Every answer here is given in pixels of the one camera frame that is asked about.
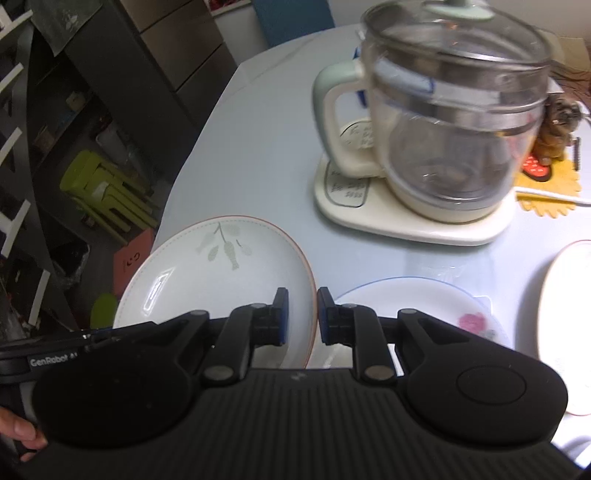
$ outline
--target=green stool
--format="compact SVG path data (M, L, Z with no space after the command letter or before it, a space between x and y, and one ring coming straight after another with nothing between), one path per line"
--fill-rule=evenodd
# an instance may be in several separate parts
M117 312L117 304L117 297L112 293L100 294L90 311L90 328L112 327Z
M78 153L60 182L61 191L71 195L100 226L124 245L127 245L127 241L109 223L124 232L128 232L131 227L123 218L142 230L158 225L150 216L152 208L128 186L142 196L146 192L111 162L89 150Z

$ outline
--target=white plate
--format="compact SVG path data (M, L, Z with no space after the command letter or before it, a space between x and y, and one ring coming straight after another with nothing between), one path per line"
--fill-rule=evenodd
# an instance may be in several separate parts
M542 287L538 355L569 391L566 411L591 414L591 241L565 247Z
M301 368L317 324L312 270L283 230L253 217L212 218L167 240L131 279L114 326L161 323L196 309L225 317L240 305L272 303L278 287L289 291L288 342L257 348L253 366Z
M399 310L412 308L500 345L509 346L509 338L503 328L482 303L460 288L439 280L421 277L386 278L357 287L341 295L335 303L366 305L382 317L396 317ZM318 331L308 368L351 365L351 348L323 345Z

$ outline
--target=human hand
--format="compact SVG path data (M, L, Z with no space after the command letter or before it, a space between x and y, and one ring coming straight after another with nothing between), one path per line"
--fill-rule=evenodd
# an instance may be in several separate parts
M20 440L29 450L41 450L47 446L47 439L41 430L3 407L0 407L0 434L12 440ZM21 461L26 462L34 455L34 452L27 452L21 457Z

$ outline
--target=plate with pink flower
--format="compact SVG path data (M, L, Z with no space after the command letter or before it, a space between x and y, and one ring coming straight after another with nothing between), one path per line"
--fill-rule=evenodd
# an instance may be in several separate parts
M475 335L511 347L509 337L489 308L468 292L449 283L422 277L377 280L341 295L337 304L366 305L382 317L396 317L401 309L416 309ZM348 367L350 348L323 345L317 333L308 368Z

